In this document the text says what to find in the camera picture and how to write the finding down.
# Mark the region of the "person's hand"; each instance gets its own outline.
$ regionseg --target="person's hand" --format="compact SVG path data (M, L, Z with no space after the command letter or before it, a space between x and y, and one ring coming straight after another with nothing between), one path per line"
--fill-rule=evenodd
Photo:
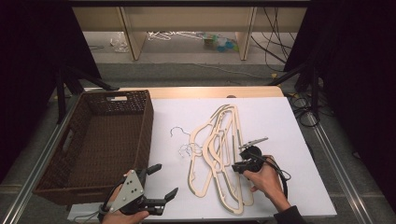
M122 187L122 185L119 185L114 190L113 194L110 197L110 200L109 200L110 202L114 202L116 200L117 195L119 195L121 187ZM142 212L138 212L136 214L130 215L130 216L126 216L118 210L114 213L108 212L104 216L102 223L103 224L137 224L148 216L149 216L148 211L142 211Z
M269 157L271 160L267 159L267 161L273 162L274 158L272 156ZM278 212L283 212L290 208L290 204L285 194L283 194L282 187L280 186L277 172L266 162L263 164L259 172L253 173L246 170L244 172L244 176L254 184L250 191L262 191L265 196L271 200Z

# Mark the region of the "black sleeve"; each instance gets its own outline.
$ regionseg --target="black sleeve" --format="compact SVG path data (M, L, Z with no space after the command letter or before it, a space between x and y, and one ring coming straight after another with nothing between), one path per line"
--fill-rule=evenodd
M274 215L277 224L306 224L296 206Z

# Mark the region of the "person's left hand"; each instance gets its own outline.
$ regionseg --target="person's left hand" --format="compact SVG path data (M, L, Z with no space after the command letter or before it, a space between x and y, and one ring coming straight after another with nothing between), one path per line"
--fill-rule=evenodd
M116 200L117 195L119 195L121 187L122 185L119 185L114 190L113 194L110 197L109 200L110 202L114 202ZM126 216L118 210L114 213L108 212L103 218L102 223L103 224L137 224L148 216L149 216L148 211L142 211L130 216Z

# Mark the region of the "basket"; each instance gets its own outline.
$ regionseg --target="basket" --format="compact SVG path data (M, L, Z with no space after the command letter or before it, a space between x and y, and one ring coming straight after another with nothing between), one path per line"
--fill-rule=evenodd
M149 91L82 93L33 194L103 202L128 170L148 167L153 115Z

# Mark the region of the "white table surface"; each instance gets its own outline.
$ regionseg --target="white table surface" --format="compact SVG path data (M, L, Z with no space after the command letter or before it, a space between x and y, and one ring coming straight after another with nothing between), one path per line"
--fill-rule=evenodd
M161 199L174 188L176 198L169 202L162 216L149 216L150 222L213 221L238 219L266 219L276 213L274 206L261 192L255 192L254 204L245 206L242 215L235 215L222 207L212 180L204 198L193 195L188 187L190 158L182 158L179 148L187 144L196 127L204 124L221 106L236 105L239 111L243 140L267 136L267 141L256 146L262 154L273 155L278 165L291 175L288 181L289 201L297 205L300 213L308 217L336 215L332 201L318 174L287 98L221 98L221 99L153 99L154 123L152 128L149 165L161 163L163 168L149 175L145 196ZM207 170L196 175L207 175ZM68 219L97 211L99 203L75 204Z

